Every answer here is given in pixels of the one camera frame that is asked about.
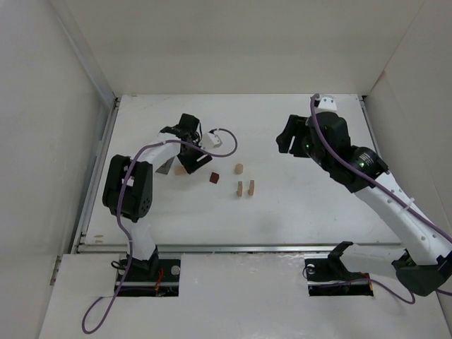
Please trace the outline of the wooden block numbered 55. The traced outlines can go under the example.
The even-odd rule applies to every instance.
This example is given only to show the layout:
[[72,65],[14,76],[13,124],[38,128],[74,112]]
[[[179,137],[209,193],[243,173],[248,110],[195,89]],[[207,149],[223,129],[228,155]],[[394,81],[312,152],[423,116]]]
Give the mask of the wooden block numbered 55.
[[185,174],[186,174],[186,170],[185,170],[184,167],[178,166],[178,167],[176,167],[176,168],[174,169],[174,174],[175,174],[176,176],[179,176],[179,175],[185,175]]

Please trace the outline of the light wooden cylinder block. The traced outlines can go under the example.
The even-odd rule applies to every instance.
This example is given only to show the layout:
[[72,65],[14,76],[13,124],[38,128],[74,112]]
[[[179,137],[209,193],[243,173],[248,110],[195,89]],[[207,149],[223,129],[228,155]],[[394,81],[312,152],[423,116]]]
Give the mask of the light wooden cylinder block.
[[235,168],[234,168],[235,174],[241,175],[241,174],[243,173],[243,171],[244,171],[244,166],[243,166],[243,164],[241,164],[241,163],[236,164],[236,166],[235,166]]

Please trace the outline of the dark red wooden cube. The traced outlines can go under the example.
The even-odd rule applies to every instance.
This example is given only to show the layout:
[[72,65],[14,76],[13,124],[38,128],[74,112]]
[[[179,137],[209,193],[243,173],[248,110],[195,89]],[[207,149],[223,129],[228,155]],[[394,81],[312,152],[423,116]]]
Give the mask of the dark red wooden cube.
[[209,178],[209,182],[213,184],[217,184],[220,179],[220,175],[216,172],[212,172]]

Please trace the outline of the wooden block numbered 10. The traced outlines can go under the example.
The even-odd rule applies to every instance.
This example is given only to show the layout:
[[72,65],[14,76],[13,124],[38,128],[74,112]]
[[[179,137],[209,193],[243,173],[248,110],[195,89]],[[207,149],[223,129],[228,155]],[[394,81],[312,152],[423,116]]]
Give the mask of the wooden block numbered 10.
[[250,196],[253,196],[253,195],[254,195],[254,191],[255,191],[255,181],[252,179],[252,180],[249,182],[249,190],[248,190],[248,194],[249,194]]

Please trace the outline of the wooden block numbered 12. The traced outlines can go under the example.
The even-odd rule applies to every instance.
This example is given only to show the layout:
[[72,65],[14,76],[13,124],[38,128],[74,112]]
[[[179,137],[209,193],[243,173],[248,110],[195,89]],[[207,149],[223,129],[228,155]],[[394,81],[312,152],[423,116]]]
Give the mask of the wooden block numbered 12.
[[242,197],[242,195],[243,195],[243,182],[238,181],[237,182],[237,196]]

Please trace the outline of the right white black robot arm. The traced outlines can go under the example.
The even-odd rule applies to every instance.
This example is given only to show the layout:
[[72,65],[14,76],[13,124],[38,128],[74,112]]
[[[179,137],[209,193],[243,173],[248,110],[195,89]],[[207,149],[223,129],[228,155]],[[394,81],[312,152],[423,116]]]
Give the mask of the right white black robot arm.
[[304,271],[316,288],[365,284],[374,273],[426,297],[451,278],[451,237],[414,204],[375,151],[352,144],[342,117],[327,111],[310,117],[291,114],[275,141],[280,153],[312,159],[367,204],[402,244],[389,249],[343,241],[328,254],[306,258]]

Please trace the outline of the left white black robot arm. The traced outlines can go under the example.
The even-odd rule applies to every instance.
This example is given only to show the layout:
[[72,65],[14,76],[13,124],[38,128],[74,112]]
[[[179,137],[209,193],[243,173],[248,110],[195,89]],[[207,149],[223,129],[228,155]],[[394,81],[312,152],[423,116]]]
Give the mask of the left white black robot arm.
[[202,145],[201,123],[183,114],[174,126],[166,126],[149,145],[133,157],[115,155],[109,163],[102,204],[117,218],[126,235],[129,252],[119,268],[126,273],[153,276],[158,267],[157,244],[150,226],[142,219],[153,202],[154,174],[178,159],[186,173],[192,174],[213,157]]

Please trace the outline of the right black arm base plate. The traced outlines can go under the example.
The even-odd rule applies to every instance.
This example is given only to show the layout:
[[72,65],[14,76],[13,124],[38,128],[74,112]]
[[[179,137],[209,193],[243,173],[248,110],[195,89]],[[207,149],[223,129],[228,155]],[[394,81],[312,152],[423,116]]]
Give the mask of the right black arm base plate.
[[304,263],[307,280],[315,283],[350,281],[367,277],[359,271],[348,270],[340,259],[306,258]]

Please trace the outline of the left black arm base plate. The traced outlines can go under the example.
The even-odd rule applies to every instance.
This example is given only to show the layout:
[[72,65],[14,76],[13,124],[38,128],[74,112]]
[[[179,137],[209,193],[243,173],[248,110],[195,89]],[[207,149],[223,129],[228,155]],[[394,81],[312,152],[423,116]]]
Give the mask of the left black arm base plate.
[[181,268],[180,259],[153,256],[149,261],[139,261],[133,258],[125,282],[155,283],[162,278],[164,283],[175,283],[179,281],[180,274],[176,268]]

